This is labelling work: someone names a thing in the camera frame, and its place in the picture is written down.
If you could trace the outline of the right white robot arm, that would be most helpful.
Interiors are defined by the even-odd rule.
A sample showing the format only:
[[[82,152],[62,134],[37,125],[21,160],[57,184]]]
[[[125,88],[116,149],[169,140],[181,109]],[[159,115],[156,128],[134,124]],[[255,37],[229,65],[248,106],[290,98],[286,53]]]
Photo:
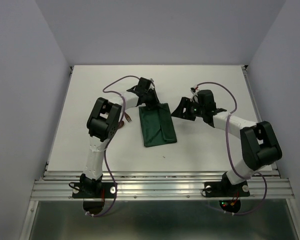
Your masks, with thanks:
[[[237,164],[229,160],[231,170],[225,173],[220,182],[221,192],[225,195],[232,195],[238,190],[238,184],[283,156],[276,134],[268,121],[245,120],[233,116],[226,109],[218,108],[211,90],[199,90],[192,98],[182,97],[171,116],[189,121],[202,118],[209,126],[224,130],[229,157],[229,134],[240,140],[242,159]]]

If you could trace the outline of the brown wooden spoon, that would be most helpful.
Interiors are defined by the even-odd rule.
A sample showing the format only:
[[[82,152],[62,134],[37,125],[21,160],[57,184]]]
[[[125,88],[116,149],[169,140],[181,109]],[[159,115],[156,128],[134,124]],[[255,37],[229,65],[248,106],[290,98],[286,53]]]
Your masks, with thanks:
[[[124,125],[125,125],[125,122],[122,120],[122,121],[120,121],[119,122],[119,125],[118,125],[118,129],[121,129],[121,128],[123,128],[124,127]]]

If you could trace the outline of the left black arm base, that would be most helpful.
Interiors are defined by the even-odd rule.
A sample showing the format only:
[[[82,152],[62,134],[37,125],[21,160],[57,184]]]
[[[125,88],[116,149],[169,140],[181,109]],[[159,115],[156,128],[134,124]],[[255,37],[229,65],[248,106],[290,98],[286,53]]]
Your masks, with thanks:
[[[79,182],[72,181],[68,184],[72,189],[72,198],[114,199],[117,194],[117,184],[115,182],[103,182],[102,177],[90,179],[82,173]]]

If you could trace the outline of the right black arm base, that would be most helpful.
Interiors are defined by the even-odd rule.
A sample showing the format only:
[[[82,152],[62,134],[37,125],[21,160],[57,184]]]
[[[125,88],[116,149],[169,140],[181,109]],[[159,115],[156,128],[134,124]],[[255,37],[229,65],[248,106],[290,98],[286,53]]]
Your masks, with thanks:
[[[249,197],[250,191],[246,180],[233,185],[224,173],[220,181],[204,182],[201,195],[206,198]]]

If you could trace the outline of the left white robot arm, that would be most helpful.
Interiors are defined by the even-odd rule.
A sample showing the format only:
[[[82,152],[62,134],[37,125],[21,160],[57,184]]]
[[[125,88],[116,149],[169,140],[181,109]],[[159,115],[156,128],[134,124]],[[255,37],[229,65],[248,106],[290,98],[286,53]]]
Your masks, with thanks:
[[[127,78],[135,78],[138,83],[121,92],[110,89],[114,84]],[[80,179],[88,180],[84,185],[84,191],[90,197],[96,197],[101,193],[99,181],[103,176],[104,154],[111,139],[119,129],[119,122],[123,119],[126,110],[140,105],[152,109],[160,103],[154,81],[151,78],[147,79],[135,75],[124,76],[104,87],[102,92],[104,94],[115,94],[115,97],[111,99],[99,97],[86,123],[89,135],[89,150]]]

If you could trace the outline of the dark green cloth napkin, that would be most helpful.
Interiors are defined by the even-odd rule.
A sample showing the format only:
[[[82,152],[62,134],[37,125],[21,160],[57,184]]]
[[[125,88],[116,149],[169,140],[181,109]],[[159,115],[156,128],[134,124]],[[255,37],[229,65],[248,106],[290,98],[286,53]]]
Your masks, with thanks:
[[[138,110],[144,147],[174,144],[178,141],[168,103],[160,103],[154,109],[140,106]]]

